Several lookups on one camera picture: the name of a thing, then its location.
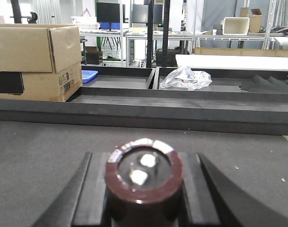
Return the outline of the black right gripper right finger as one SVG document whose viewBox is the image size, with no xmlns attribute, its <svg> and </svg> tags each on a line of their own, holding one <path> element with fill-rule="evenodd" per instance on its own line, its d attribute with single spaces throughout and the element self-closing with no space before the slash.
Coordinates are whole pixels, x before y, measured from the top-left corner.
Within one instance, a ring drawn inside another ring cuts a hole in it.
<svg viewBox="0 0 288 227">
<path fill-rule="evenodd" d="M 223 227 L 288 227 L 288 218 L 242 190 L 205 155 L 197 154 Z"/>
</svg>

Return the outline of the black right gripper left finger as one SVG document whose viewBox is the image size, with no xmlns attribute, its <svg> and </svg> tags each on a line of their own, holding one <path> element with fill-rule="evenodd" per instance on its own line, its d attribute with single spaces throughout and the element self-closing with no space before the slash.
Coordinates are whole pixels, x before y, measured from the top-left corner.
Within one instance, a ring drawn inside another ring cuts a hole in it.
<svg viewBox="0 0 288 227">
<path fill-rule="evenodd" d="M 87 176 L 92 154 L 85 153 L 76 172 L 63 190 L 34 222 L 34 227 L 70 227 L 75 217 L 80 194 Z"/>
</svg>

